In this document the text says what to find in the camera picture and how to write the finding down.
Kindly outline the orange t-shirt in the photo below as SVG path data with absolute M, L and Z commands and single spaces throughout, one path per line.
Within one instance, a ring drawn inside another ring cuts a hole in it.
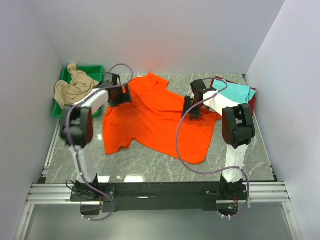
M 132 102 L 108 107 L 102 120 L 104 150 L 107 155 L 128 149 L 133 140 L 190 164 L 204 162 L 210 148 L 218 113 L 201 110 L 200 118 L 181 121 L 184 97 L 167 89 L 169 81 L 153 74 L 129 83 Z

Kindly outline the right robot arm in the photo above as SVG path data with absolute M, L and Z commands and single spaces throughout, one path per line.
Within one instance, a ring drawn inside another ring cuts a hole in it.
M 217 90 L 206 87 L 203 79 L 197 79 L 190 83 L 193 96 L 185 96 L 181 121 L 178 125 L 175 147 L 179 153 L 178 136 L 181 125 L 186 117 L 196 120 L 200 118 L 203 107 L 216 112 L 222 117 L 222 137 L 226 143 L 225 167 L 213 172 L 221 172 L 220 187 L 216 195 L 230 200 L 240 193 L 247 193 L 243 184 L 243 166 L 246 151 L 256 135 L 251 107 L 247 103 L 237 103 L 222 95 L 222 91 L 228 88 L 224 79 L 214 78 L 224 84 L 224 88 Z

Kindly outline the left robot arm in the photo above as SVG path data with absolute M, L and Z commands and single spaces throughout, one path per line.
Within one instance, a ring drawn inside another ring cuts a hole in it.
M 64 106 L 60 137 L 72 152 L 76 168 L 74 191 L 82 194 L 88 201 L 104 195 L 99 188 L 98 175 L 90 153 L 90 144 L 94 137 L 93 114 L 104 104 L 118 107 L 131 102 L 129 84 L 122 84 L 118 74 L 108 72 L 104 80 L 82 100 Z

